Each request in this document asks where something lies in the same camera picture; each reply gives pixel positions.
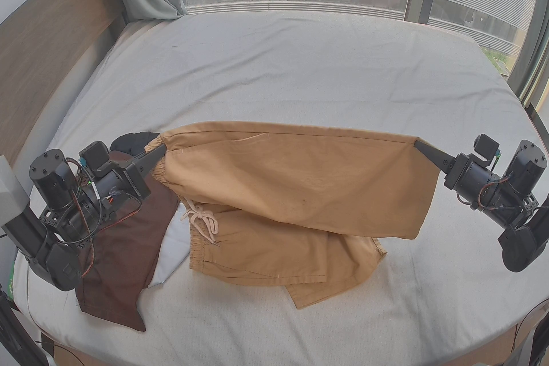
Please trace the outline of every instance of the drawstring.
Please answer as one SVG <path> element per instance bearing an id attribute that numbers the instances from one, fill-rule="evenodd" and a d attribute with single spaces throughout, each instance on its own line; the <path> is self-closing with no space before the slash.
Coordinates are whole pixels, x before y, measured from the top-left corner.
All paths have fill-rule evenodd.
<path id="1" fill-rule="evenodd" d="M 194 225 L 198 233 L 204 237 L 210 244 L 218 245 L 215 242 L 214 235 L 218 232 L 217 229 L 217 220 L 214 217 L 214 213 L 212 211 L 205 211 L 204 208 L 197 204 L 196 206 L 194 203 L 189 200 L 188 198 L 185 198 L 187 203 L 189 204 L 189 209 L 185 212 L 185 214 L 182 216 L 184 218 L 186 215 L 189 215 L 189 221 L 190 224 Z M 210 236 L 207 236 L 200 227 L 196 224 L 196 220 L 201 219 L 204 224 L 206 225 L 206 228 L 208 229 L 208 234 Z"/>

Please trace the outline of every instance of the brown fabric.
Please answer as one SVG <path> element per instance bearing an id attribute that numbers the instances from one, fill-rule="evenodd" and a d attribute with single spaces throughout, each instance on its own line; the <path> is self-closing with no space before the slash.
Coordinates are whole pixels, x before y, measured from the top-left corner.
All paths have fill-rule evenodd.
<path id="1" fill-rule="evenodd" d="M 296 307 L 367 279 L 385 250 L 414 239 L 438 168 L 417 137 L 255 122 L 204 122 L 162 133 L 153 176 L 203 203 L 217 245 L 191 226 L 190 267 L 239 285 L 286 285 Z"/>
<path id="2" fill-rule="evenodd" d="M 131 158 L 119 151 L 111 151 L 110 157 L 117 161 Z M 151 194 L 141 211 L 97 234 L 93 240 L 95 262 L 76 289 L 83 312 L 138 331 L 145 331 L 145 325 L 137 311 L 137 299 L 152 280 L 162 239 L 179 205 L 174 192 L 151 176 L 145 181 Z M 118 218 L 136 207 L 135 201 L 128 201 L 117 212 Z M 89 259 L 88 246 L 80 253 L 84 270 Z"/>

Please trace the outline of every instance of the headboard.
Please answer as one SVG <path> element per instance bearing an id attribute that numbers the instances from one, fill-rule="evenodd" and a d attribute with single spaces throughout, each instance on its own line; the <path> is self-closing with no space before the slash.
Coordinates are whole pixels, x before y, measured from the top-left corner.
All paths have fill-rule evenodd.
<path id="1" fill-rule="evenodd" d="M 122 0 L 27 0 L 0 24 L 0 154 L 12 166 L 56 88 L 123 10 Z"/>

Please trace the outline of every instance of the tan pants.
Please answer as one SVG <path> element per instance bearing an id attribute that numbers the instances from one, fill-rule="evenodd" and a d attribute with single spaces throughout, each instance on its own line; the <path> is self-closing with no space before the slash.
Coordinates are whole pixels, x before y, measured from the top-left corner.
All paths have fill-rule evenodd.
<path id="1" fill-rule="evenodd" d="M 165 143 L 153 177 L 187 207 L 202 204 L 190 267 L 239 285 L 285 285 L 301 308 L 366 280 L 386 253 L 377 238 L 417 236 L 439 170 L 416 139 L 204 122 L 162 133 L 146 150 Z M 202 211 L 212 213 L 203 223 Z"/>

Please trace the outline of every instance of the bed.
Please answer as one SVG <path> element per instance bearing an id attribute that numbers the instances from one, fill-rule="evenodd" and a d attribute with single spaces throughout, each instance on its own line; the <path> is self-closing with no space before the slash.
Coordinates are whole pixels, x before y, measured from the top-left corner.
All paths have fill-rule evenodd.
<path id="1" fill-rule="evenodd" d="M 450 154 L 486 133 L 501 174 L 518 143 L 541 141 L 477 44 L 450 31 L 336 13 L 211 13 L 129 24 L 72 104 L 51 147 L 207 120 L 313 124 L 421 136 Z M 544 198 L 549 173 L 535 194 Z M 42 200 L 34 192 L 31 207 Z M 413 241 L 361 286 L 296 310 L 283 287 L 192 272 L 141 294 L 145 333 L 81 313 L 73 291 L 17 257 L 14 297 L 59 342 L 109 364 L 440 364 L 483 345 L 549 294 L 549 252 L 522 273 L 501 229 L 456 200 L 443 176 Z"/>

